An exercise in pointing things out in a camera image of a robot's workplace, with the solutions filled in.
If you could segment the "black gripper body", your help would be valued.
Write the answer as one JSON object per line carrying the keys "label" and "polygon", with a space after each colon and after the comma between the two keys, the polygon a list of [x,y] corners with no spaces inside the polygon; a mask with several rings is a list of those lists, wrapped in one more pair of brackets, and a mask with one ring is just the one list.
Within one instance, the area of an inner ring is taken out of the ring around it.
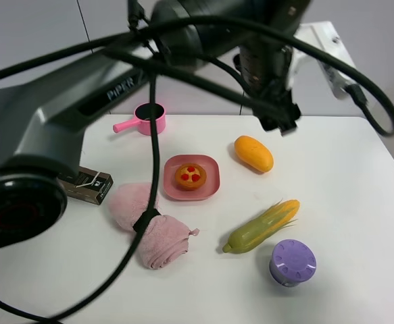
{"label": "black gripper body", "polygon": [[255,98],[272,103],[289,117],[299,117],[301,112],[287,88],[292,58],[290,46],[262,36],[252,36],[240,46],[236,62]]}

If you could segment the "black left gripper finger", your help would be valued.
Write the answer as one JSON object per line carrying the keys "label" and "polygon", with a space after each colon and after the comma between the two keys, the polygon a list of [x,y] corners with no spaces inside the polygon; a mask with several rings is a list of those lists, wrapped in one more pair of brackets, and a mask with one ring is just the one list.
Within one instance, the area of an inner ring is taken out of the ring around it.
{"label": "black left gripper finger", "polygon": [[278,129],[282,136],[289,135],[297,129],[296,121],[298,117],[296,115],[286,115],[277,121]]}

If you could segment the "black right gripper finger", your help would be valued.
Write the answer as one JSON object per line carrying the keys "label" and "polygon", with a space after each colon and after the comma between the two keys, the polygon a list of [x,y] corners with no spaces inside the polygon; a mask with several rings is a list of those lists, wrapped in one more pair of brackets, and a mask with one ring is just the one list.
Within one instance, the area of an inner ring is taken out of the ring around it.
{"label": "black right gripper finger", "polygon": [[265,131],[272,131],[278,128],[278,120],[276,118],[263,115],[259,117],[259,121]]}

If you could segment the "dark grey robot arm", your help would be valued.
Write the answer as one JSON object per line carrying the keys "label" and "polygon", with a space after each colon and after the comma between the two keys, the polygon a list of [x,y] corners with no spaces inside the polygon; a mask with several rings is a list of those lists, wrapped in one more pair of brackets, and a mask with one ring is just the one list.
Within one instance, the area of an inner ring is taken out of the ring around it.
{"label": "dark grey robot arm", "polygon": [[64,213],[67,198],[58,176],[74,174],[84,132],[114,105],[157,73],[202,86],[228,100],[225,88],[195,77],[204,57],[240,49],[238,62],[250,96],[266,108],[280,103],[296,120],[286,77],[290,59],[283,44],[238,27],[242,19],[293,35],[308,1],[158,1],[145,34],[159,55],[127,67],[111,53],[129,54],[142,35],[119,36],[90,54],[19,86],[0,89],[0,248],[31,239]]}

